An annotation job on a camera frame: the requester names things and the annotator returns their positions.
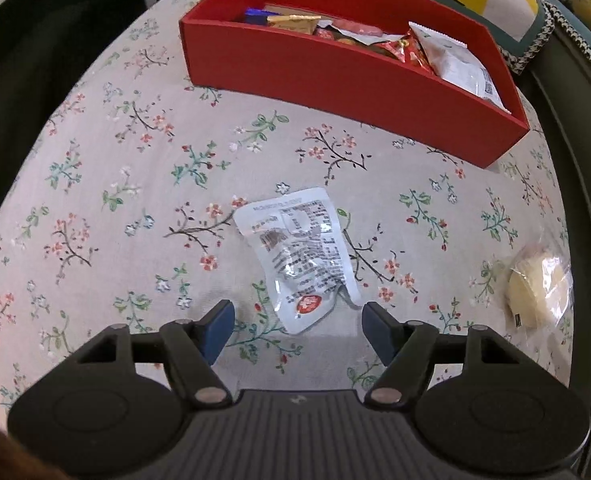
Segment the round cake clear wrapper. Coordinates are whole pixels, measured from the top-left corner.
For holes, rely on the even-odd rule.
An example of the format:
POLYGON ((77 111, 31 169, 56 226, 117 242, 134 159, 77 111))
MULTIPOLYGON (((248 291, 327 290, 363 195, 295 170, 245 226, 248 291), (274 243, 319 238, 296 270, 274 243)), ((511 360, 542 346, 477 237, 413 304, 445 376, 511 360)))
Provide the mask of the round cake clear wrapper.
POLYGON ((554 328, 568 309, 571 295, 570 266, 556 249, 530 244, 513 259, 505 296, 516 328, 554 328))

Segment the white printed snack pouch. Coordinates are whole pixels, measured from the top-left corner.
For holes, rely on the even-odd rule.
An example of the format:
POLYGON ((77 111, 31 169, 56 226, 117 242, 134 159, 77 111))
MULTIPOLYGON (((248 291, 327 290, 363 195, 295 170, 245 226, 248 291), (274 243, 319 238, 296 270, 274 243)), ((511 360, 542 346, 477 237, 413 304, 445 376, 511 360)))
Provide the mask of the white printed snack pouch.
POLYGON ((339 214, 323 188, 249 203, 233 220, 265 272, 270 302, 287 333, 308 330, 340 299, 352 308, 361 302, 339 214))

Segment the white green snack pouch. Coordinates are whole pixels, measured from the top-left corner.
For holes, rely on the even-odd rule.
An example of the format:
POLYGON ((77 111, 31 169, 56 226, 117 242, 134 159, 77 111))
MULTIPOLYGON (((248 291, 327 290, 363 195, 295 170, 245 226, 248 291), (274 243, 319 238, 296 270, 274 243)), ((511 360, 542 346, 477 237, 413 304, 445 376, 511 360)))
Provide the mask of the white green snack pouch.
POLYGON ((508 112, 489 71, 466 44, 414 22, 409 27, 437 76, 508 112))

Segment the red Trolli gummy bag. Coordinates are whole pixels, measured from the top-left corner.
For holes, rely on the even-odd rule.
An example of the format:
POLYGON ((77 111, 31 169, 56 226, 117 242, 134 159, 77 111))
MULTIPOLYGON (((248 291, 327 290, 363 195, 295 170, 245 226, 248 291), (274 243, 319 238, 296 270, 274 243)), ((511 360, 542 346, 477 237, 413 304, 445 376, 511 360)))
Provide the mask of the red Trolli gummy bag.
POLYGON ((401 63, 419 68, 419 70, 423 70, 430 75, 435 75, 435 70, 433 70, 433 67, 425 56, 425 51, 423 51, 421 44, 419 44, 417 36, 411 29, 408 29, 399 39, 375 44, 375 48, 384 55, 395 58, 401 63))

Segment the orange pastry clear wrapper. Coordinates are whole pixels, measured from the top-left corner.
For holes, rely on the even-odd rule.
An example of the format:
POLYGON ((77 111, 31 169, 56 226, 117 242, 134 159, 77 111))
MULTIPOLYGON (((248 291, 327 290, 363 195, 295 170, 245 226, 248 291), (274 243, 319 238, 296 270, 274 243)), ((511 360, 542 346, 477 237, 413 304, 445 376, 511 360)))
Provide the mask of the orange pastry clear wrapper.
POLYGON ((320 39, 338 42, 339 44, 347 44, 348 46, 367 48, 367 44, 363 44, 362 42, 359 42, 354 38, 345 36, 341 34, 341 32, 338 32, 334 29, 317 27, 314 30, 314 36, 320 39))

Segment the pink sausage balls packet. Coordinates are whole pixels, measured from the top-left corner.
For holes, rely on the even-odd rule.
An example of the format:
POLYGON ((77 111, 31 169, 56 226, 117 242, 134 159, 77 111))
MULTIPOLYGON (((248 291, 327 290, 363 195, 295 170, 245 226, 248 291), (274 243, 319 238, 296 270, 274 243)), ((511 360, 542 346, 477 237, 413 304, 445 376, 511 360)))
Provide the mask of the pink sausage balls packet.
POLYGON ((331 28, 343 36, 365 44, 365 46, 396 41, 402 38, 402 35, 386 34, 379 27, 343 20, 343 18, 335 18, 334 20, 325 20, 323 18, 318 21, 317 25, 320 28, 331 28))

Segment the blue wafer biscuit pack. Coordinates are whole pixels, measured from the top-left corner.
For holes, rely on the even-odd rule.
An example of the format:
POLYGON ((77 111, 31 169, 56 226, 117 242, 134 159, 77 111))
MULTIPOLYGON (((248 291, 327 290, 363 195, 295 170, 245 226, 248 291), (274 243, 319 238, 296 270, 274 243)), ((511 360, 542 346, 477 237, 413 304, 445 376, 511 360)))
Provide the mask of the blue wafer biscuit pack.
POLYGON ((246 8, 239 18, 237 18, 237 21, 245 24, 266 26, 267 19, 276 15, 277 12, 264 9, 246 8))

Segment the gold foil snack packet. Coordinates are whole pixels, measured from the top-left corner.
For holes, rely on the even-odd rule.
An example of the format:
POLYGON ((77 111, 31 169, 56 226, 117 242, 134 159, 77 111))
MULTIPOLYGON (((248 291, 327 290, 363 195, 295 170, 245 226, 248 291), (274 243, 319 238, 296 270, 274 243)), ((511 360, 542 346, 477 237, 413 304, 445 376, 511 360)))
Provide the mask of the gold foil snack packet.
POLYGON ((266 25, 271 28, 312 35, 321 20, 319 15, 283 14, 269 15, 266 25))

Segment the red cardboard box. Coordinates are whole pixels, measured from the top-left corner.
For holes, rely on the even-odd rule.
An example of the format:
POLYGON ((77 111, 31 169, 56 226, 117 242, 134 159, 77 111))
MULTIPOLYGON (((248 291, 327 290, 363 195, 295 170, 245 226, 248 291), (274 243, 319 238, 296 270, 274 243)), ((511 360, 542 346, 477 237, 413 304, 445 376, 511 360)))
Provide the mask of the red cardboard box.
POLYGON ((487 167, 529 131, 508 67, 489 30, 434 0, 202 0, 179 22, 184 58, 199 86, 267 96, 410 136, 487 167), (246 10, 281 6, 403 32, 419 23, 463 41, 501 102, 489 103, 421 68, 276 27, 246 10))

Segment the black side table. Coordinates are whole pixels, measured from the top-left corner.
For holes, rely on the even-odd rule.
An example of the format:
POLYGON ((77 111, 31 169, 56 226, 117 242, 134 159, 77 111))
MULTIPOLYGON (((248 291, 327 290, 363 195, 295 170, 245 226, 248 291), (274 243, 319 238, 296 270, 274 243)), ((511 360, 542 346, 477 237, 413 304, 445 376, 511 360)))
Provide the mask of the black side table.
POLYGON ((0 205, 50 115, 144 0, 7 0, 0 6, 0 205))

